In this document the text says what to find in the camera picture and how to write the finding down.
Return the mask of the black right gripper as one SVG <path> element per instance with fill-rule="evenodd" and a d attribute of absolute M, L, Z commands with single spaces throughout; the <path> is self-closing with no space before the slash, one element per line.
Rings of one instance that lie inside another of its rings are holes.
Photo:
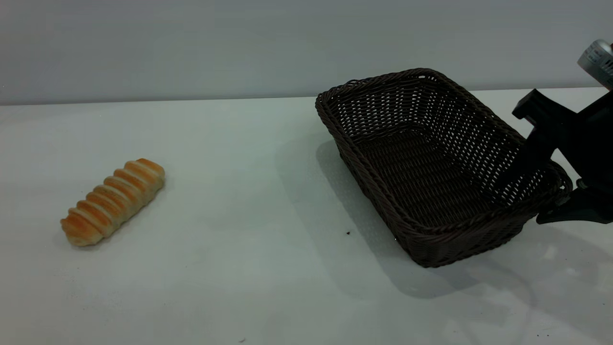
<path fill-rule="evenodd" d="M 559 150 L 582 180 L 549 210 L 539 213 L 536 223 L 558 221 L 613 221 L 612 92 L 607 92 L 580 112 L 549 99 L 538 90 L 523 97 L 513 116 L 534 126 L 512 161 L 496 182 L 505 188 L 526 174 L 545 167 Z"/>

